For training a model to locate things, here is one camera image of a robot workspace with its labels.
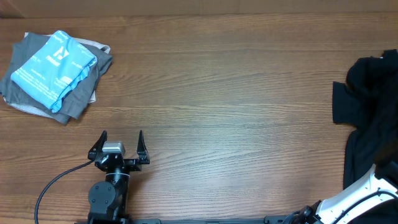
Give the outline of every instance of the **wooden table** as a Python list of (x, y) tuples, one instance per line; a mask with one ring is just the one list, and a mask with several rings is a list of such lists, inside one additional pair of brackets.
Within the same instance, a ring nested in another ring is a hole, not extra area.
[[(398, 14), (0, 20), (0, 74), (25, 31), (111, 46), (97, 102), (64, 126), (0, 101), (0, 223), (33, 223), (41, 190), (87, 161), (106, 129), (151, 164), (132, 174), (135, 218), (260, 218), (342, 189), (350, 126), (332, 122), (333, 81), (398, 46)], [(56, 182), (40, 224), (84, 220), (94, 165)]]

